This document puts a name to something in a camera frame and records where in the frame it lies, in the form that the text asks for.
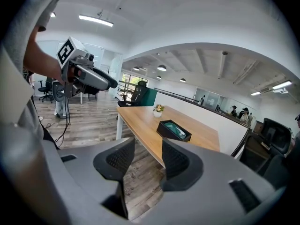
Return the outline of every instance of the wooden floor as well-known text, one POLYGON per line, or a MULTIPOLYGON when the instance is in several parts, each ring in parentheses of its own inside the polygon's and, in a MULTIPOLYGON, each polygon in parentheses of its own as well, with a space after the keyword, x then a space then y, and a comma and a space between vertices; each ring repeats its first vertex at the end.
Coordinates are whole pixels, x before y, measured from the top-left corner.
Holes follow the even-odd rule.
MULTIPOLYGON (((66 127, 65 120, 54 116, 55 103, 49 101, 42 103, 35 98, 35 105, 39 116, 43 116, 44 127, 56 139, 66 127)), ((108 92, 100 92, 98 101, 94 96, 91 101, 83 97, 73 97, 69 100, 70 124, 65 132, 64 141, 60 139, 56 144, 61 149, 89 146, 99 141, 112 141, 116 139, 117 131, 117 100, 111 98, 108 92)), ((124 123, 122 137, 133 137, 133 133, 124 123)), ((164 168, 139 143, 135 142, 135 158, 131 163, 125 177, 125 201, 129 212, 129 220, 139 223, 155 204, 161 199, 163 192, 159 186, 164 175, 164 168)))

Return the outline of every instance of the green panel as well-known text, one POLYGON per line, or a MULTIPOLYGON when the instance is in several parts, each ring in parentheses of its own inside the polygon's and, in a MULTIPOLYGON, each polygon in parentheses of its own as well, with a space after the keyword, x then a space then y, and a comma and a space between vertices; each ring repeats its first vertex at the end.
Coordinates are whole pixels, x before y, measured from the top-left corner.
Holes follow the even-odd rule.
POLYGON ((142 106, 153 106, 156 98, 157 91, 154 89, 149 89, 146 95, 142 99, 142 106))

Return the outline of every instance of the potted plant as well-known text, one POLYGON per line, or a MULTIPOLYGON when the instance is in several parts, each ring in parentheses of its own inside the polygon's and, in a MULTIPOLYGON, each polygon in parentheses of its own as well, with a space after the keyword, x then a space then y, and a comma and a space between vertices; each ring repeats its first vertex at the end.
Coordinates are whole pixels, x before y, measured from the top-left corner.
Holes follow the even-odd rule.
POLYGON ((156 107, 153 109, 154 117, 160 118, 161 115, 163 114, 164 108, 165 108, 164 106, 157 104, 156 107))

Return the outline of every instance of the round pendant light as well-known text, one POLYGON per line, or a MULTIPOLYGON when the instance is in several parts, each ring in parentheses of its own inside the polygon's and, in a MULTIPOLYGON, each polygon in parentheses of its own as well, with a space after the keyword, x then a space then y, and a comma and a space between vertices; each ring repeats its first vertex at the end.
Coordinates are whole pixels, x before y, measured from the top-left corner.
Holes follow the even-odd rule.
POLYGON ((160 70, 160 71, 166 71, 167 68, 165 67, 165 65, 159 65, 158 66, 158 70, 160 70))

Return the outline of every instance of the fluorescent light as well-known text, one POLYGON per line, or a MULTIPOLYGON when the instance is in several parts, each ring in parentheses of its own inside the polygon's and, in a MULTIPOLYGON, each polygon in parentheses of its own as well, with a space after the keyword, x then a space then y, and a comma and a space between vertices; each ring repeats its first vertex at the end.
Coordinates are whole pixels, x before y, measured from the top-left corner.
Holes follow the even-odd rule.
POLYGON ((286 82, 283 82, 281 84, 278 84, 278 85, 272 87, 272 89, 276 90, 276 89, 284 88, 284 87, 289 86, 291 84, 292 84, 291 81, 286 81, 286 82))
POLYGON ((102 20, 102 19, 96 18, 96 17, 89 17, 89 16, 85 16, 85 15, 79 15, 79 18, 83 19, 83 20, 91 21, 91 22, 96 22, 96 23, 104 24, 104 25, 107 25, 109 27, 113 26, 112 22, 105 21, 105 20, 102 20))
POLYGON ((256 96, 256 95, 259 95, 259 94, 261 94, 261 92, 255 92, 255 93, 252 93, 251 95, 256 96))
POLYGON ((167 68, 165 67, 165 65, 159 65, 158 66, 158 70, 160 70, 160 71, 166 71, 167 68))

